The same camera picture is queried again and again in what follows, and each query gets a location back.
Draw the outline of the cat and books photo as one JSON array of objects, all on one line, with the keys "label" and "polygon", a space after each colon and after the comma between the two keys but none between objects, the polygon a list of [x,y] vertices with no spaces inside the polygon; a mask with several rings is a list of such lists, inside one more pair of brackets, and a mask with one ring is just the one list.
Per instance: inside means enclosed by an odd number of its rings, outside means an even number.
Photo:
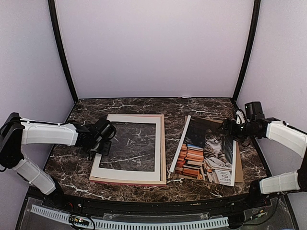
[{"label": "cat and books photo", "polygon": [[222,132],[222,124],[188,115],[170,172],[233,187],[238,143]]}]

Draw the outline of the clear acrylic sheet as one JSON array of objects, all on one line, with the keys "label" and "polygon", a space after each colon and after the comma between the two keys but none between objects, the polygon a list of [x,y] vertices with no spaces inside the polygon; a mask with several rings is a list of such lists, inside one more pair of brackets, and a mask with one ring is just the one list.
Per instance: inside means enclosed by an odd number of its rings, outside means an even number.
[{"label": "clear acrylic sheet", "polygon": [[155,171],[155,130],[151,123],[114,122],[117,133],[111,140],[108,156],[102,156],[99,167],[105,169]]}]

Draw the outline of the brown cardboard backing board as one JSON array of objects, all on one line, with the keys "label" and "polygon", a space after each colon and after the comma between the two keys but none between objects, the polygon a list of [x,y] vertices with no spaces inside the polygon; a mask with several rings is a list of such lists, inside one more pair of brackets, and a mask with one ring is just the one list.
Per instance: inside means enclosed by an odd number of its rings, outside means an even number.
[{"label": "brown cardboard backing board", "polygon": [[204,169],[209,182],[234,186],[244,181],[239,144],[233,137],[221,133],[218,129],[221,123],[221,120],[192,117],[189,128],[193,143],[203,147]]}]

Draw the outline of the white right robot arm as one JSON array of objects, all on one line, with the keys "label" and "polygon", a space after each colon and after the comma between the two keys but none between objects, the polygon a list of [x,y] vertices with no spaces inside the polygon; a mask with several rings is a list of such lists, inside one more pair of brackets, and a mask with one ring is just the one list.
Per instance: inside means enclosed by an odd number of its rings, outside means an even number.
[{"label": "white right robot arm", "polygon": [[233,119],[226,119],[220,126],[221,131],[237,141],[247,138],[264,138],[280,145],[278,150],[288,150],[300,159],[298,169],[291,172],[279,170],[274,175],[256,182],[257,189],[245,196],[245,204],[255,208],[263,201],[263,195],[273,193],[306,192],[307,191],[307,134],[288,123],[276,118],[259,118],[239,124]]}]

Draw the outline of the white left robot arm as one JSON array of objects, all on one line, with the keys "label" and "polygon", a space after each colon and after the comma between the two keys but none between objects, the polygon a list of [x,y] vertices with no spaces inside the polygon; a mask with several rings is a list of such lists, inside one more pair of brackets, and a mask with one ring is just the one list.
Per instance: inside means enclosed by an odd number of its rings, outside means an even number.
[{"label": "white left robot arm", "polygon": [[11,113],[0,128],[0,165],[12,169],[29,184],[38,188],[57,209],[63,209],[68,199],[56,181],[22,153],[23,145],[59,144],[80,147],[89,155],[107,155],[111,139],[117,130],[112,122],[100,118],[94,124],[74,120],[64,123],[35,121]]}]

